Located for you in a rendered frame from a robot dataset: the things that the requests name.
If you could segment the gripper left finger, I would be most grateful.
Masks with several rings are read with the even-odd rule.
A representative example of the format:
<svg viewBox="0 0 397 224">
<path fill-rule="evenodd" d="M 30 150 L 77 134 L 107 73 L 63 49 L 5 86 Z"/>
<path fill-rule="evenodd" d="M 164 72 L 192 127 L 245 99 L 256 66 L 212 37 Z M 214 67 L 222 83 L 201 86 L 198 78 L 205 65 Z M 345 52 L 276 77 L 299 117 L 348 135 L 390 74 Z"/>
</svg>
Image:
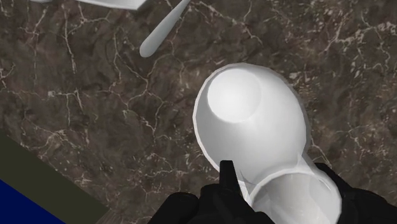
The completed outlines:
<svg viewBox="0 0 397 224">
<path fill-rule="evenodd" d="M 169 195 L 148 224 L 275 224 L 243 199 L 231 160 L 219 165 L 219 183 L 205 185 L 200 196 L 176 192 Z"/>
</svg>

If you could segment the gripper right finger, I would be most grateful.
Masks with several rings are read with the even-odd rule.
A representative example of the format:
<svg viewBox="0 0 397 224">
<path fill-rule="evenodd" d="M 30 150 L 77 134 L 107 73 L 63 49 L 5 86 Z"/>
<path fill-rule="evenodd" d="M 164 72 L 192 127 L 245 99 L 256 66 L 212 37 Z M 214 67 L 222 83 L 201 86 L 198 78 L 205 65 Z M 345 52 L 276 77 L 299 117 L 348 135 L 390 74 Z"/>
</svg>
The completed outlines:
<svg viewBox="0 0 397 224">
<path fill-rule="evenodd" d="M 397 207 L 376 193 L 354 188 L 324 163 L 315 163 L 336 184 L 342 198 L 337 224 L 397 224 Z"/>
</svg>

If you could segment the white flat plate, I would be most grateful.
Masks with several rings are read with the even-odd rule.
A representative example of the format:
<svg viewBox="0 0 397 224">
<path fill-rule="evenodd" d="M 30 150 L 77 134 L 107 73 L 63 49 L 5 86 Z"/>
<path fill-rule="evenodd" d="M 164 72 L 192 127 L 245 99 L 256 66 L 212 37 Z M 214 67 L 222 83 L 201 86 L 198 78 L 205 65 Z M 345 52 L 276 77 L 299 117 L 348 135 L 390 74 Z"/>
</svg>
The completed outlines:
<svg viewBox="0 0 397 224">
<path fill-rule="evenodd" d="M 107 8 L 138 10 L 148 0 L 75 0 L 82 3 L 103 6 Z"/>
</svg>

